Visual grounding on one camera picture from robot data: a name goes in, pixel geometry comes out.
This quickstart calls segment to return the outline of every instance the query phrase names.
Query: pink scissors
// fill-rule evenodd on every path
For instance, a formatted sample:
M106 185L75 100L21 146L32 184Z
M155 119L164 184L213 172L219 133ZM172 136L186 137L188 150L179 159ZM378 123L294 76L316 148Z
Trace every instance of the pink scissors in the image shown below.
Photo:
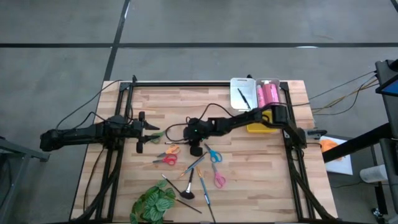
M153 161L153 163L165 162L168 165L173 166L175 165L176 161L177 161L177 156L175 154L168 154L164 159Z
M217 171L217 167L214 163L211 163L211 166L213 167L214 170L214 184L216 185L216 187L223 188L225 183L226 183L226 179L225 177L223 177L218 171Z

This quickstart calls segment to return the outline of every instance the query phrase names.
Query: concrete floor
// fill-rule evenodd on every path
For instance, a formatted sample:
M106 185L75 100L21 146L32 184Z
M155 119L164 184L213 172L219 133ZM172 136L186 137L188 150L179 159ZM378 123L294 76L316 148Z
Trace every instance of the concrete floor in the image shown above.
M123 0L0 0L0 42L112 42ZM135 0L121 42L396 42L398 13L389 0L235 1ZM100 88L110 49L0 49L0 135L39 149L39 135ZM276 77L305 80L309 96L374 70L377 60L397 58L396 48L345 49L119 49L111 80L228 80ZM366 78L323 95L318 107L348 93ZM328 112L347 108L353 98ZM365 106L371 103L371 109ZM93 101L64 125L95 110ZM319 128L355 137L387 121L374 90L338 116L317 116ZM12 223L67 221L85 146L54 151L47 163L32 161ZM358 181L373 165L369 151L353 154L355 176L331 174L332 186ZM362 197L359 192L368 194ZM370 185L333 189L339 217L375 223ZM389 204L390 214L394 214Z

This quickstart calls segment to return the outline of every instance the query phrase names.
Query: wooden tabletop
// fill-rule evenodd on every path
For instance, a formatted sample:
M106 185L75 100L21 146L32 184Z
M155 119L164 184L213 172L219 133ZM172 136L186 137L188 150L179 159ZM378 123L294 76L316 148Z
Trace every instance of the wooden tabletop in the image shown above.
M308 102L303 81L287 81L293 104ZM102 92L97 113L110 117L114 113L118 97L119 83L115 83ZM198 118L208 103L218 103L232 114L235 112L229 102L228 87L142 87L134 88L132 106L134 117L138 112L145 111L148 123L165 130L171 124L184 123L187 116ZM313 128L313 117L309 105L294 107L298 127ZM203 117L228 117L216 106L210 106ZM169 137L181 139L184 126L176 126L170 130ZM167 176L180 190L185 190L189 175L177 180L184 169L197 157L189 153L189 146L180 145L181 152L175 166L153 164L156 156L164 152L168 145L164 136L160 144L148 142L144 153L136 153L136 140L128 139L124 147L123 163L120 173L118 197L114 210L114 222L128 222L131 207L137 198L148 188ZM226 179L223 189L214 185L214 173L210 157L200 163L205 183L211 199L211 207L218 222L294 222L295 214L293 193L290 184L289 170L281 130L272 134L252 134L246 127L232 130L222 137L210 137L205 142L214 150L222 153L223 161L217 168ZM99 144L88 146L85 162L80 177L78 191L71 218L83 212L83 196L90 177L93 164L102 150ZM335 203L326 174L322 153L316 144L309 144L305 151L305 167L307 168L310 188L320 203L333 216L337 217ZM88 203L92 201L100 189L106 153L103 152L95 170L88 191ZM185 200L189 205L199 209L199 214L176 202L174 208L167 211L165 220L174 222L210 222L209 209L203 197L203 189L197 174L193 176L193 200ZM303 193L300 198L304 214L307 214ZM108 211L109 194L104 203L104 214Z

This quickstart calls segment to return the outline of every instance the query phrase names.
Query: potted plant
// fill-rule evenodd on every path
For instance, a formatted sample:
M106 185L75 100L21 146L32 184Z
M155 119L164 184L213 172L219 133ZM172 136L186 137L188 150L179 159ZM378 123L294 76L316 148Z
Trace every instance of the potted plant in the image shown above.
M171 187L162 190L166 185L166 180L160 180L139 197L131 209L131 224L138 224L138 222L163 223L163 215L166 210L174 206L175 199L175 193Z

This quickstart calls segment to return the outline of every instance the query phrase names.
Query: yellow tray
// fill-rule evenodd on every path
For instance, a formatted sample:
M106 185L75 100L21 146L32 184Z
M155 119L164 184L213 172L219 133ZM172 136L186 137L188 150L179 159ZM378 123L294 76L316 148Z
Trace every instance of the yellow tray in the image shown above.
M272 123L272 112L271 111L264 111L262 112L263 115L269 117L269 122ZM273 133L276 132L277 129L267 128L263 124L254 123L246 125L246 129L249 133Z

